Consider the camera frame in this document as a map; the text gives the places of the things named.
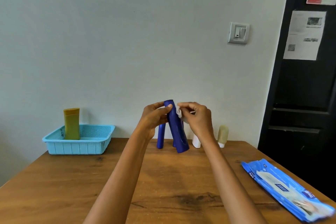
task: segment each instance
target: plastic basket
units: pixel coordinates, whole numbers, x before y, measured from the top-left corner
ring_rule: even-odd
[[[64,126],[56,129],[42,141],[47,143],[49,154],[91,155],[102,154],[111,141],[115,126],[79,125],[80,140],[64,140]]]

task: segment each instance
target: wooden table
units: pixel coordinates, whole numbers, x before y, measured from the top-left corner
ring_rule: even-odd
[[[44,153],[0,189],[0,222],[82,223],[126,142],[125,138],[113,138],[103,155]],[[223,152],[269,223],[300,222],[244,171],[241,161],[266,158],[336,208],[334,201],[246,142],[229,141]],[[166,140],[159,150],[153,139],[146,150],[127,223],[229,223],[203,149],[191,145],[188,152],[177,154],[172,140]],[[323,223],[336,223],[336,217]]]

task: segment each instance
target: hand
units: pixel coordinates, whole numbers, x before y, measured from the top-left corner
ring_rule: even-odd
[[[196,102],[178,103],[177,105],[181,107],[183,116],[202,144],[205,140],[215,140],[210,109]]]
[[[173,105],[168,105],[164,108],[163,102],[158,102],[146,106],[143,109],[141,119],[137,125],[137,129],[144,133],[148,133],[148,139],[152,139],[155,134],[155,128],[158,125],[167,123],[167,113],[173,108]]]

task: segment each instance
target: person's left hand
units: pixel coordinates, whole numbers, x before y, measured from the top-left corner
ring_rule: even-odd
[[[137,125],[137,129],[148,133],[149,139],[152,139],[155,134],[155,128],[158,125],[167,123],[167,113],[173,108],[173,105],[168,105],[164,108],[163,102],[157,102],[146,106],[143,109],[141,119]]]

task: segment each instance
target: wet wipes pack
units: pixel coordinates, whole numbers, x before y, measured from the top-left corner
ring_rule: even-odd
[[[311,192],[266,159],[242,162],[241,165],[259,185],[300,221],[313,222],[334,214],[334,208],[321,203]]]

